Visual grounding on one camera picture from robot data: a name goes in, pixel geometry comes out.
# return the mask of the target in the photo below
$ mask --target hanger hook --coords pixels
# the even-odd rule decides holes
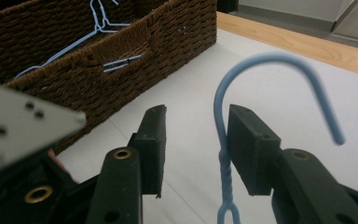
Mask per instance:
[[[235,79],[235,77],[241,74],[244,70],[261,63],[285,63],[298,68],[310,82],[310,85],[312,86],[315,92],[316,98],[324,113],[324,118],[330,128],[330,132],[333,135],[335,142],[338,145],[342,145],[345,142],[344,136],[342,135],[338,127],[333,111],[330,108],[330,104],[328,103],[325,97],[324,89],[321,85],[321,82],[319,81],[319,78],[315,75],[313,70],[310,68],[310,66],[308,66],[305,62],[294,56],[289,56],[280,53],[273,53],[273,54],[258,55],[238,63],[233,68],[231,68],[231,70],[228,71],[228,73],[220,82],[219,87],[217,88],[216,94],[214,96],[214,102],[213,102],[214,121],[217,129],[217,133],[219,135],[219,141],[221,146],[221,150],[219,153],[219,160],[220,160],[220,172],[221,172],[221,179],[222,179],[223,204],[220,207],[217,215],[217,223],[219,224],[224,223],[224,215],[227,210],[231,210],[235,224],[241,223],[239,214],[237,212],[238,209],[234,204],[233,197],[232,197],[230,159],[227,154],[227,134],[226,134],[225,123],[223,121],[223,108],[222,108],[223,98],[228,89],[228,86]]]

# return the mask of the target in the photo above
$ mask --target wicker basket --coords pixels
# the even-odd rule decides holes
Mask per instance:
[[[89,0],[33,0],[0,11],[0,84],[87,114],[87,126],[61,141],[56,153],[216,41],[215,0],[119,2],[106,7],[106,14],[131,26],[97,34],[14,80],[25,68],[44,63],[91,32],[94,20]],[[115,72],[103,72],[103,64],[136,54],[143,57]]]

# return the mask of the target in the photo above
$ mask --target metal plate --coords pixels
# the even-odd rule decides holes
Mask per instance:
[[[0,171],[86,124],[86,115],[0,87]]]

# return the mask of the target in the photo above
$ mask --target white wall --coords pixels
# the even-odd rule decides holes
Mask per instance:
[[[353,0],[240,0],[240,5],[322,21],[336,21],[352,2]]]

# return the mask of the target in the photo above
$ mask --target white tabletop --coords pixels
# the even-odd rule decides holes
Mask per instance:
[[[144,196],[144,223],[216,223],[221,204],[213,97],[237,62],[265,52],[285,52],[222,30],[217,43],[159,82],[59,155],[77,181],[97,175],[104,155],[127,145],[145,111],[166,105],[167,151],[162,198]],[[281,64],[252,68],[227,91],[229,104],[248,107],[282,139],[281,147],[305,149],[343,185],[358,190],[358,75],[302,56],[319,73],[346,136],[337,147],[310,86],[297,70]],[[247,195],[233,167],[234,202],[242,223],[276,223],[270,197]],[[227,222],[232,223],[230,215]]]

